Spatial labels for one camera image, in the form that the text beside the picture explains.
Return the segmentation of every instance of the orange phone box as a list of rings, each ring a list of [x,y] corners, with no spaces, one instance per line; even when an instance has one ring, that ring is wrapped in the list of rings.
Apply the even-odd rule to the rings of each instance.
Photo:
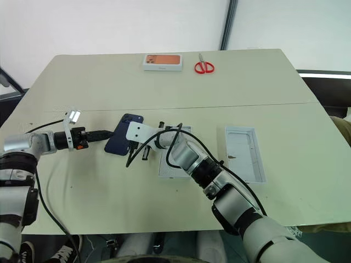
[[[146,54],[143,68],[154,71],[182,71],[183,57],[179,54]]]

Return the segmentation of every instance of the smartphone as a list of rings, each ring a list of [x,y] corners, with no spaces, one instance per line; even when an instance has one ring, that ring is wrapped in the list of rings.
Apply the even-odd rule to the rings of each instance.
[[[105,145],[105,152],[113,153],[114,155],[127,155],[129,152],[129,140],[126,138],[127,130],[130,122],[143,123],[144,117],[126,113],[118,123],[114,134]]]

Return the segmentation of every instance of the black shoe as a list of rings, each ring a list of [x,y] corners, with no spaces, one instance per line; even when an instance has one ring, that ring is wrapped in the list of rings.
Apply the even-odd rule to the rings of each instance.
[[[34,263],[34,246],[31,242],[21,244],[19,263]]]
[[[81,235],[73,235],[73,240],[76,243],[78,251],[81,252],[82,244],[83,244],[83,236]],[[60,262],[60,263],[73,263],[77,259],[77,253],[73,247],[73,244],[70,240],[68,240],[57,253],[51,257],[46,262]]]

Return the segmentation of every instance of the scissors handle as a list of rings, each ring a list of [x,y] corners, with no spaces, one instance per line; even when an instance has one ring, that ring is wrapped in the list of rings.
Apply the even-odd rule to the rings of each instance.
[[[198,74],[212,73],[214,71],[214,66],[210,62],[200,61],[195,64],[194,70]]]

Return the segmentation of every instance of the white cable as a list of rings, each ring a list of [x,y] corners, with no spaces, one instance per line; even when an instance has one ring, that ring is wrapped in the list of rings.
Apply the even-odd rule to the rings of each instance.
[[[86,236],[86,237],[87,237],[87,240],[88,240],[89,243],[90,243],[90,246],[92,247],[92,251],[90,251],[90,253],[89,253],[89,255],[87,256],[87,258],[85,259],[84,263],[87,263],[87,262],[88,262],[88,259],[90,258],[90,256],[92,255],[92,253],[95,251],[93,242],[89,239],[88,236]]]

